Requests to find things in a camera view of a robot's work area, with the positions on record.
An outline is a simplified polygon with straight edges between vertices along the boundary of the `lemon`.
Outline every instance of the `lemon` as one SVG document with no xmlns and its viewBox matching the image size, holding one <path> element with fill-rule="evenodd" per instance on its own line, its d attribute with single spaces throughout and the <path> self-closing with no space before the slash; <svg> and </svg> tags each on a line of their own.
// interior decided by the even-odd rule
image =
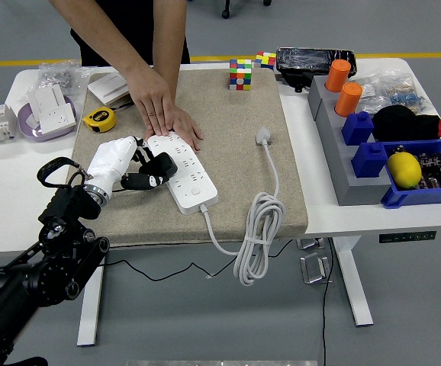
<svg viewBox="0 0 441 366">
<path fill-rule="evenodd" d="M 387 166 L 395 184 L 401 188 L 414 187 L 422 176 L 419 162 L 408 152 L 396 152 L 388 158 Z"/>
</svg>

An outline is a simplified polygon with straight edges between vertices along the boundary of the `beige fabric board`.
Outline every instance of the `beige fabric board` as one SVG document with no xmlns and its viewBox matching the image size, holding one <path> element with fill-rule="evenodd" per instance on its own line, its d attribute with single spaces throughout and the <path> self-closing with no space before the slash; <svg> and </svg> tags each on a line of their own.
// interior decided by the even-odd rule
<svg viewBox="0 0 441 366">
<path fill-rule="evenodd" d="M 103 75 L 93 75 L 91 82 Z M 308 225 L 307 210 L 275 76 L 269 69 L 254 69 L 251 91 L 230 91 L 228 80 L 228 69 L 182 70 L 176 97 L 204 133 L 198 158 L 218 191 L 219 202 L 208 209 L 217 240 L 243 241 L 253 198 L 260 191 L 275 191 L 265 151 L 255 142 L 261 126 L 268 127 L 273 138 L 269 150 L 280 178 L 278 198 L 287 209 L 277 237 L 301 237 Z M 88 92 L 83 115 L 99 107 L 100 101 Z M 72 159 L 88 168 L 101 143 L 142 137 L 143 122 L 134 106 L 116 116 L 117 125 L 107 133 L 93 133 L 81 122 Z M 139 167 L 131 162 L 129 172 Z M 183 215 L 166 185 L 114 193 L 97 220 L 83 223 L 98 236 L 107 236 L 112 246 L 211 241 L 204 215 Z"/>
</svg>

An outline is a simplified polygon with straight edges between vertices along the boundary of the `small rubik's cube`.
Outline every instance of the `small rubik's cube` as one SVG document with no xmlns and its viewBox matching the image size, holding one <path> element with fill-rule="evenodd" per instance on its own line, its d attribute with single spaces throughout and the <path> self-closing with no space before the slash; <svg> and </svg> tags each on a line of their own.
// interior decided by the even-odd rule
<svg viewBox="0 0 441 366">
<path fill-rule="evenodd" d="M 251 90 L 251 60 L 232 59 L 229 69 L 230 90 Z"/>
<path fill-rule="evenodd" d="M 276 54 L 270 52 L 258 52 L 254 60 L 254 66 L 266 67 L 273 70 L 276 63 Z"/>
</svg>

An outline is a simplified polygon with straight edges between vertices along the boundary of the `person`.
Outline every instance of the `person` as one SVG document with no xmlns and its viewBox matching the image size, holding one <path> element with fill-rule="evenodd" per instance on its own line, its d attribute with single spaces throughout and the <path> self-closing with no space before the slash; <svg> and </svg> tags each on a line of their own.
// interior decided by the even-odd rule
<svg viewBox="0 0 441 366">
<path fill-rule="evenodd" d="M 72 28 L 84 66 L 113 66 L 143 118 L 144 138 L 174 130 L 194 151 L 200 127 L 175 105 L 180 63 L 189 63 L 186 0 L 50 0 Z"/>
</svg>

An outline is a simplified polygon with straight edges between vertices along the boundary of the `robotic arm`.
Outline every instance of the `robotic arm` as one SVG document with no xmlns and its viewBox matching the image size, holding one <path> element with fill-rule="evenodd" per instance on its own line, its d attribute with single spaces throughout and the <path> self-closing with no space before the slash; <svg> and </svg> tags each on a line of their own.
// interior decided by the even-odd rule
<svg viewBox="0 0 441 366">
<path fill-rule="evenodd" d="M 138 173 L 126 174 L 131 160 L 142 166 Z M 46 181 L 65 165 L 78 169 L 68 184 Z M 87 172 L 67 158 L 54 159 L 39 170 L 37 179 L 46 187 L 56 188 L 56 193 L 38 218 L 43 224 L 38 241 L 0 267 L 0 365 L 37 309 L 76 299 L 108 252 L 108 239 L 97 238 L 79 218 L 96 219 L 101 207 L 110 201 L 114 183 L 120 182 L 124 189 L 148 190 L 168 181 L 176 170 L 168 154 L 155 157 L 142 140 L 132 136 L 100 145 Z M 81 184 L 72 186 L 78 175 Z M 41 260 L 30 263 L 36 255 L 41 255 Z M 47 362 L 37 358 L 27 364 Z"/>
</svg>

